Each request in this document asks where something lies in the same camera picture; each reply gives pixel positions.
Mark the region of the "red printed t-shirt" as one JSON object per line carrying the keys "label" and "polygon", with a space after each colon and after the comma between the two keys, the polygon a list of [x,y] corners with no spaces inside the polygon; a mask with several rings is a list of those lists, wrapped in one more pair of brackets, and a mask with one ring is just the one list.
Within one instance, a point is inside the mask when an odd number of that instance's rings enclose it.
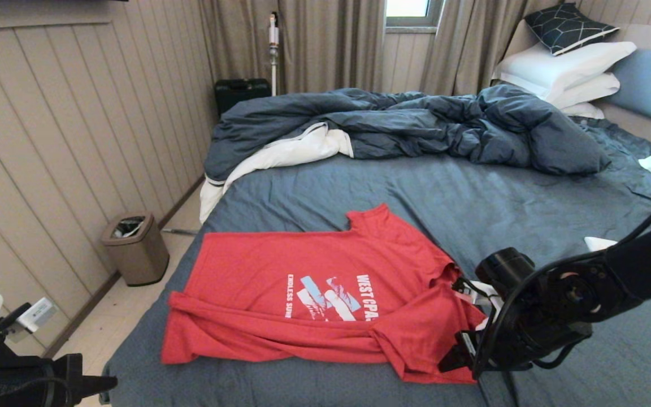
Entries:
{"label": "red printed t-shirt", "polygon": [[388,364],[405,382],[472,384],[468,368],[438,366],[486,318],[452,289],[454,260],[385,204],[347,219],[345,231],[205,234],[168,299],[161,362]]}

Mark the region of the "white remote control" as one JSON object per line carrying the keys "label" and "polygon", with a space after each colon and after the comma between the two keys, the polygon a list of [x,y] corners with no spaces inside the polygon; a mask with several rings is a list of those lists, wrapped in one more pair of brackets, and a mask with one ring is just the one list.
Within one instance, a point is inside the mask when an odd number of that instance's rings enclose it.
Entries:
{"label": "white remote control", "polygon": [[584,237],[584,243],[589,252],[601,252],[602,250],[615,246],[618,242],[606,238],[586,236]]}

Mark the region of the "brown square trash bin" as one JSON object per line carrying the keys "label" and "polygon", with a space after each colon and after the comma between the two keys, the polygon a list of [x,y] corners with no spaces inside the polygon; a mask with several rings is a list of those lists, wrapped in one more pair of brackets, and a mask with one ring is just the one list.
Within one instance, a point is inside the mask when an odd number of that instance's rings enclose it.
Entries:
{"label": "brown square trash bin", "polygon": [[170,253],[152,212],[126,212],[111,220],[101,243],[127,286],[155,284],[165,276]]}

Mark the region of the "blue-grey bed sheet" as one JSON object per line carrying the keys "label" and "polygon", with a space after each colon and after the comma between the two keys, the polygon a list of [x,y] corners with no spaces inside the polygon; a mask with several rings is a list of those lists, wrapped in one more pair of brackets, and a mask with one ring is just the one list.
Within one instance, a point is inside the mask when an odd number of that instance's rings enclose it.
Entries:
{"label": "blue-grey bed sheet", "polygon": [[[253,172],[235,181],[201,233],[345,230],[346,212],[385,203],[468,275],[513,246],[538,266],[586,251],[586,236],[619,240],[651,213],[651,142],[605,119],[581,126],[611,159],[598,174],[552,176],[449,155],[356,160]],[[487,373],[478,384],[400,381],[384,364],[285,359],[159,361],[166,300],[183,289],[194,239],[156,302],[105,365],[110,407],[651,407],[651,300],[597,323],[555,369]]]}

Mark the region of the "dark blue crumpled duvet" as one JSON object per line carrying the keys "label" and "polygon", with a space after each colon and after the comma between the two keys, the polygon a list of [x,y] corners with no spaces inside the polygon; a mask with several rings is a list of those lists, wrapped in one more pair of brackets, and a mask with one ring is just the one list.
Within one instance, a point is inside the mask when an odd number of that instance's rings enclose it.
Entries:
{"label": "dark blue crumpled duvet", "polygon": [[595,174],[610,164],[560,109],[513,85],[461,96],[357,88],[268,96],[220,116],[204,162],[199,221],[251,172],[338,154],[363,160],[447,154],[551,175]]}

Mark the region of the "flat white pillow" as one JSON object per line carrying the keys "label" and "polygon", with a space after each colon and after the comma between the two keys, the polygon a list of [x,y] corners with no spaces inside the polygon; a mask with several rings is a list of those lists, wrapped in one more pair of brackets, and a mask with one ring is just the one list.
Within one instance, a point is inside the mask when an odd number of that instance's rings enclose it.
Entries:
{"label": "flat white pillow", "polygon": [[605,119],[602,109],[589,102],[577,103],[568,107],[560,108],[567,116],[576,116],[577,118]]}

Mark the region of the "medium white pillow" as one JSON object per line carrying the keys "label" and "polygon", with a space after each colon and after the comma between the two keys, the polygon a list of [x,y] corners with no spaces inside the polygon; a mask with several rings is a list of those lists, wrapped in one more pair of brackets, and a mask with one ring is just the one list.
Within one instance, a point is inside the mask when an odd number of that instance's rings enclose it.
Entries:
{"label": "medium white pillow", "polygon": [[622,85],[611,72],[602,73],[584,83],[571,86],[570,88],[547,96],[545,101],[553,104],[559,109],[586,103],[617,93]]}

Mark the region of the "large white pillow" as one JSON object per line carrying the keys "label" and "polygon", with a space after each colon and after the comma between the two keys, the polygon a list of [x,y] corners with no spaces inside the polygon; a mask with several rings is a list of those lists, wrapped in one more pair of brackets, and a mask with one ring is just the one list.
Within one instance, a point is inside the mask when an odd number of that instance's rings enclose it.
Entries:
{"label": "large white pillow", "polygon": [[492,79],[516,85],[542,99],[560,96],[607,72],[637,49],[631,42],[598,43],[554,56],[542,44],[506,57]]}

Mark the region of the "narrow beige curtain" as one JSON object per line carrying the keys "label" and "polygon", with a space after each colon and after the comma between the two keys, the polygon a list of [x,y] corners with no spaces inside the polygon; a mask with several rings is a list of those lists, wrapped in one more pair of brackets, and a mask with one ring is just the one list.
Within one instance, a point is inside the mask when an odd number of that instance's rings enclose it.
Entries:
{"label": "narrow beige curtain", "polygon": [[444,0],[426,57],[420,89],[426,94],[476,94],[491,83],[517,25],[563,0]]}

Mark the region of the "dark geometric patterned cushion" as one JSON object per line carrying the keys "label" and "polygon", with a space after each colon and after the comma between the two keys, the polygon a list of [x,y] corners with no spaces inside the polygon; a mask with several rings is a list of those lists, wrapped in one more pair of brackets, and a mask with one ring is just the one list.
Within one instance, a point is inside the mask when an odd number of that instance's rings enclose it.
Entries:
{"label": "dark geometric patterned cushion", "polygon": [[560,56],[587,45],[604,42],[618,27],[585,16],[576,3],[560,3],[543,8],[524,18],[527,27],[553,56]]}

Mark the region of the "black hard-shell suitcase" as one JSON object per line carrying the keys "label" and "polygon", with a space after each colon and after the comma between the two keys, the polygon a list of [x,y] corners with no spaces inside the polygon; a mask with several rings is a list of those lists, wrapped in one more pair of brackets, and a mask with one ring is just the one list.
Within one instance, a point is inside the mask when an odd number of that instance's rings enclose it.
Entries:
{"label": "black hard-shell suitcase", "polygon": [[218,80],[214,96],[219,116],[241,101],[272,96],[271,83],[264,78],[238,78]]}

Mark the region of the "wide beige curtain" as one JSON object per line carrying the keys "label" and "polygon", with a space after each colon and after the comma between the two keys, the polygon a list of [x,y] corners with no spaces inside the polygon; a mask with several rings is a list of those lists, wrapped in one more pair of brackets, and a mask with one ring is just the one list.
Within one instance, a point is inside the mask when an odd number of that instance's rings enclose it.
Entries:
{"label": "wide beige curtain", "polygon": [[199,0],[214,81],[271,79],[278,15],[279,93],[381,91],[387,0]]}

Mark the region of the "grey framed window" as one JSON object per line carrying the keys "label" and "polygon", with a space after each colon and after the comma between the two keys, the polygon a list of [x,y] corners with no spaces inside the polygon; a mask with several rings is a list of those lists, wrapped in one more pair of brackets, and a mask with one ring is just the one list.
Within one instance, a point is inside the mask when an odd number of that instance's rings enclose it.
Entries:
{"label": "grey framed window", "polygon": [[436,27],[444,0],[387,0],[387,27]]}

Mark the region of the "white stick vacuum cleaner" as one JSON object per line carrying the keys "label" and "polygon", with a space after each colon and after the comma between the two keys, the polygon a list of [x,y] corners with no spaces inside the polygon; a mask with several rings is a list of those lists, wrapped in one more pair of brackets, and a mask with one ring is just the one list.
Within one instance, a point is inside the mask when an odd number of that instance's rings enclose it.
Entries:
{"label": "white stick vacuum cleaner", "polygon": [[278,13],[271,11],[269,15],[268,43],[271,66],[271,96],[278,95],[278,67],[279,67],[279,25]]}

